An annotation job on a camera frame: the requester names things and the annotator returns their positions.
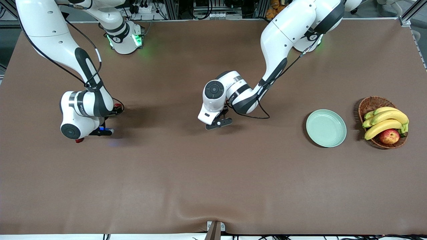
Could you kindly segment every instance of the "green light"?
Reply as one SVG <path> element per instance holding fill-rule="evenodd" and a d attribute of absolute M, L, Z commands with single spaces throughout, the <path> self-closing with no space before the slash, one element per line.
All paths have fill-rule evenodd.
<path fill-rule="evenodd" d="M 132 34 L 132 38 L 133 38 L 135 44 L 138 47 L 142 45 L 142 41 L 141 41 L 141 37 L 140 36 L 138 36 L 138 35 L 135 36 L 135 35 Z"/>
<path fill-rule="evenodd" d="M 113 47 L 113 44 L 111 43 L 110 36 L 107 35 L 108 41 L 110 42 L 110 46 Z"/>

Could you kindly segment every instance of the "gray floor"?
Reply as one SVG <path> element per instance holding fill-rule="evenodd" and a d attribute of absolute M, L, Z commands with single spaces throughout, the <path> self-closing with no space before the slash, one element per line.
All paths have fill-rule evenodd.
<path fill-rule="evenodd" d="M 410 0 L 402 0 L 398 2 L 403 11 L 408 9 L 412 3 L 413 2 Z M 82 11 L 68 8 L 64 8 L 62 10 L 64 12 L 72 11 L 70 12 L 71 14 L 68 18 L 70 21 L 94 21 L 93 17 Z M 363 4 L 358 8 L 357 13 L 354 15 L 350 14 L 349 12 L 346 12 L 344 15 L 345 18 L 383 18 L 395 16 L 396 12 L 391 6 L 379 5 L 375 0 Z M 414 16 L 411 22 L 412 29 L 418 31 L 421 34 L 421 38 L 418 41 L 418 46 L 421 53 L 427 58 L 427 7 L 424 7 L 420 13 Z M 0 64 L 7 66 L 9 63 L 19 34 L 20 29 L 3 29 L 0 25 Z"/>

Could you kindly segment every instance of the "brown tabletop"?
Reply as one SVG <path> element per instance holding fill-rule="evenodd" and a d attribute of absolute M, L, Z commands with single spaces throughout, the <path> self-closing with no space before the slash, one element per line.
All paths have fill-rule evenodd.
<path fill-rule="evenodd" d="M 153 23 L 126 56 L 96 24 L 77 26 L 126 110 L 107 121 L 111 137 L 65 138 L 59 100 L 84 88 L 21 35 L 0 86 L 0 234 L 196 232 L 209 220 L 234 234 L 427 233 L 427 74 L 397 20 L 343 21 L 263 98 L 271 119 L 230 113 L 212 131 L 197 119 L 203 87 L 225 70 L 255 86 L 264 21 Z M 361 140 L 354 106 L 371 95 L 409 116 L 403 147 Z M 320 108 L 347 125 L 338 147 L 304 133 Z"/>

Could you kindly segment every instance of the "yellow banana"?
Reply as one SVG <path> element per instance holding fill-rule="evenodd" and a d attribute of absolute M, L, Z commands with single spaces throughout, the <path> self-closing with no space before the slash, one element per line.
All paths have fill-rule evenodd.
<path fill-rule="evenodd" d="M 375 111 L 370 111 L 369 113 L 365 114 L 365 120 L 368 120 L 369 118 L 374 116 Z"/>
<path fill-rule="evenodd" d="M 385 131 L 387 129 L 402 129 L 402 124 L 394 119 L 389 119 L 380 122 L 379 124 L 373 125 L 366 133 L 365 133 L 365 139 L 370 140 L 382 131 Z"/>
<path fill-rule="evenodd" d="M 389 110 L 400 111 L 399 109 L 392 108 L 392 107 L 382 107 L 382 108 L 378 108 L 377 110 L 375 110 L 374 113 L 373 113 L 373 115 L 375 116 L 375 115 L 377 115 L 380 112 L 389 111 Z"/>
<path fill-rule="evenodd" d="M 365 121 L 363 122 L 363 124 L 362 124 L 362 127 L 363 127 L 364 129 L 365 129 L 365 128 L 372 127 L 372 125 L 371 125 L 371 120 L 372 120 L 372 118 L 369 118 L 369 119 L 365 120 Z"/>
<path fill-rule="evenodd" d="M 387 110 L 378 113 L 371 119 L 371 125 L 378 124 L 387 119 L 395 119 L 402 125 L 409 123 L 408 117 L 401 111 Z"/>

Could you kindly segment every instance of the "wicker basket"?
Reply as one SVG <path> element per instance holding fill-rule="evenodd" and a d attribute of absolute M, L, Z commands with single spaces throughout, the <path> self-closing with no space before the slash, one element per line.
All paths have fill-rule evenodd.
<path fill-rule="evenodd" d="M 363 99 L 362 102 L 359 104 L 359 109 L 358 109 L 360 121 L 363 123 L 365 114 L 381 107 L 396 108 L 396 105 L 394 105 L 389 100 L 383 97 L 378 97 L 378 96 L 371 96 Z M 397 141 L 394 144 L 383 144 L 380 142 L 379 137 L 375 136 L 373 139 L 371 139 L 371 141 L 381 148 L 394 149 L 404 145 L 407 139 L 408 137 L 404 137 L 404 138 L 400 138 L 399 141 Z"/>

